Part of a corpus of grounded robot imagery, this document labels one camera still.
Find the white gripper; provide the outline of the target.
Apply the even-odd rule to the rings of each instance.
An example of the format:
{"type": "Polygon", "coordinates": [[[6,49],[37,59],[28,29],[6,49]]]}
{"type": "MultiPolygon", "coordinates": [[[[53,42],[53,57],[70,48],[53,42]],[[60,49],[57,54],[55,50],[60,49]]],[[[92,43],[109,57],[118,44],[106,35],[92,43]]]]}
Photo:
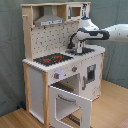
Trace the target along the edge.
{"type": "Polygon", "coordinates": [[[77,53],[81,54],[82,53],[82,48],[84,46],[84,41],[78,41],[78,46],[77,46],[77,53]]]}

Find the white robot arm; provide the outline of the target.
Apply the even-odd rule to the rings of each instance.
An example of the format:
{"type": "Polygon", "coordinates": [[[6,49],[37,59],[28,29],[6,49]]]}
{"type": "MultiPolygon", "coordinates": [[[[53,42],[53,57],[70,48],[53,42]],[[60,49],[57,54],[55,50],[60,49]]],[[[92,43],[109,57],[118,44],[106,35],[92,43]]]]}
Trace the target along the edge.
{"type": "Polygon", "coordinates": [[[76,33],[78,39],[77,53],[82,53],[86,40],[109,40],[128,42],[128,24],[117,24],[104,29],[96,26],[90,18],[82,17],[76,33]]]}

